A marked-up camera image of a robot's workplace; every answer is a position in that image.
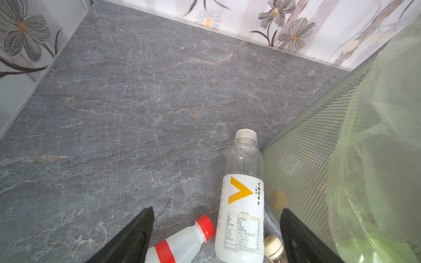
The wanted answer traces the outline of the green mesh waste bin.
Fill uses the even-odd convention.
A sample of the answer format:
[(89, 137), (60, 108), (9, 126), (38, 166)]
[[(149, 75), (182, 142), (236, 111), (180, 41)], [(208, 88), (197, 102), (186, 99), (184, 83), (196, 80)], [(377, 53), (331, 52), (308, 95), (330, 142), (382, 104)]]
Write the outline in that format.
[(283, 209), (336, 253), (326, 204), (327, 167), (345, 112), (377, 57), (374, 52), (263, 147), (265, 231), (281, 233)]

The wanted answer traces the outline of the small clear cream-label bottle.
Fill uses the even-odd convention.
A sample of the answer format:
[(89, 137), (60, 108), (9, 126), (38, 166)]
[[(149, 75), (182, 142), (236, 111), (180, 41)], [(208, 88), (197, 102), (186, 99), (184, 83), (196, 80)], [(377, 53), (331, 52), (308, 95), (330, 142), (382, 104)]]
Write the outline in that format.
[(270, 235), (264, 239), (265, 263), (288, 263), (284, 245), (277, 235)]

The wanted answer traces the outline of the clear water bottle red cap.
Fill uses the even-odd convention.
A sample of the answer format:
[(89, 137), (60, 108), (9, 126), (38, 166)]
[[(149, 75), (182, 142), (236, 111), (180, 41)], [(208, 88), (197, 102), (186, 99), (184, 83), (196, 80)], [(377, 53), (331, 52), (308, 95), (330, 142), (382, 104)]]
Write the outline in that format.
[(215, 235), (210, 218), (203, 215), (195, 224), (148, 249), (146, 263), (190, 263), (203, 244)]

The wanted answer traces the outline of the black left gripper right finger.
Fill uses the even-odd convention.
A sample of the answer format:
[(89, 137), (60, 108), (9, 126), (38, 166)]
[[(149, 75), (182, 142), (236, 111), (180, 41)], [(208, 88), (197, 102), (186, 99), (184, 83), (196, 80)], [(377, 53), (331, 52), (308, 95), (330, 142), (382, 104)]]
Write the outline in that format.
[(280, 230), (289, 263), (344, 263), (287, 208), (281, 214)]

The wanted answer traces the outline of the white bottle yellow arrow label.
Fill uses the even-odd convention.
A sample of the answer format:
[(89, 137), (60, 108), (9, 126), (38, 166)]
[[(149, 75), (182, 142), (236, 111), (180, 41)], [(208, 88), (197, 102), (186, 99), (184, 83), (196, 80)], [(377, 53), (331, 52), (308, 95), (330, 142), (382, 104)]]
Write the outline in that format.
[(214, 244), (217, 258), (225, 263), (264, 260), (262, 167), (256, 132), (238, 130), (227, 154)]

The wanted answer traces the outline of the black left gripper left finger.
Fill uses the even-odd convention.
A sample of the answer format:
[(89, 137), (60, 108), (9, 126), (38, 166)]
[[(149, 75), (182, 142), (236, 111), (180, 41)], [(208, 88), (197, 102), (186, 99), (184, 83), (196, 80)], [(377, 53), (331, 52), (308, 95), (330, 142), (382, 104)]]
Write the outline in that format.
[(143, 263), (154, 220), (153, 208), (145, 208), (87, 263)]

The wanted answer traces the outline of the green plastic bin liner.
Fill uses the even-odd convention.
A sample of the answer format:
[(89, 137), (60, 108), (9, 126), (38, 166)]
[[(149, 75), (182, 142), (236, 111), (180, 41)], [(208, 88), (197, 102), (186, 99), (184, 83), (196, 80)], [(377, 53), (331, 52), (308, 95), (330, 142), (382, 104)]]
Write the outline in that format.
[(378, 52), (353, 92), (327, 178), (330, 229), (345, 262), (420, 262), (420, 19)]

